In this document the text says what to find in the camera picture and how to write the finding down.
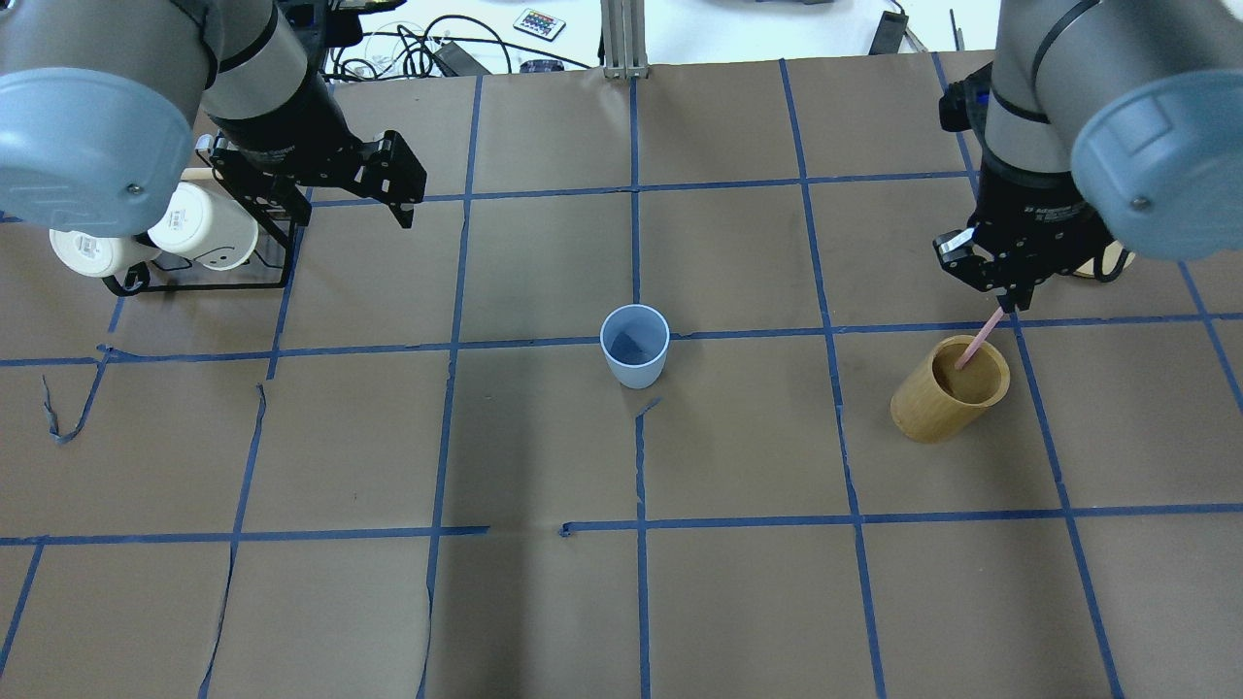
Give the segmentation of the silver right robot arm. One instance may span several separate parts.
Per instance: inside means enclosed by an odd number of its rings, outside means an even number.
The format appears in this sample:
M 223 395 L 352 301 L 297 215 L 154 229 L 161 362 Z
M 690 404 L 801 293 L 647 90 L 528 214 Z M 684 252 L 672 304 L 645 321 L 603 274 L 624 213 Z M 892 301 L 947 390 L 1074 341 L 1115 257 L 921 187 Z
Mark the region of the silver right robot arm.
M 1024 311 L 1084 264 L 1241 249 L 1241 19 L 1222 1 L 1003 1 L 994 57 L 947 85 L 981 147 L 975 211 L 940 267 Z

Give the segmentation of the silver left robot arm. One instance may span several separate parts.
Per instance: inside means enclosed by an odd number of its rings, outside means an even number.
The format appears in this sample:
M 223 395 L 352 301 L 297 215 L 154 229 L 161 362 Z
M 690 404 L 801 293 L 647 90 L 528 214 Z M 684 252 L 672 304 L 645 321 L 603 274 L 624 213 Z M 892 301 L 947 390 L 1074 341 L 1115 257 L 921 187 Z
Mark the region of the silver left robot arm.
M 155 225 L 181 182 L 191 124 L 254 216 L 307 224 L 306 187 L 382 201 L 404 228 L 428 174 L 395 131 L 355 137 L 275 1 L 5 1 L 2 209 L 94 236 Z

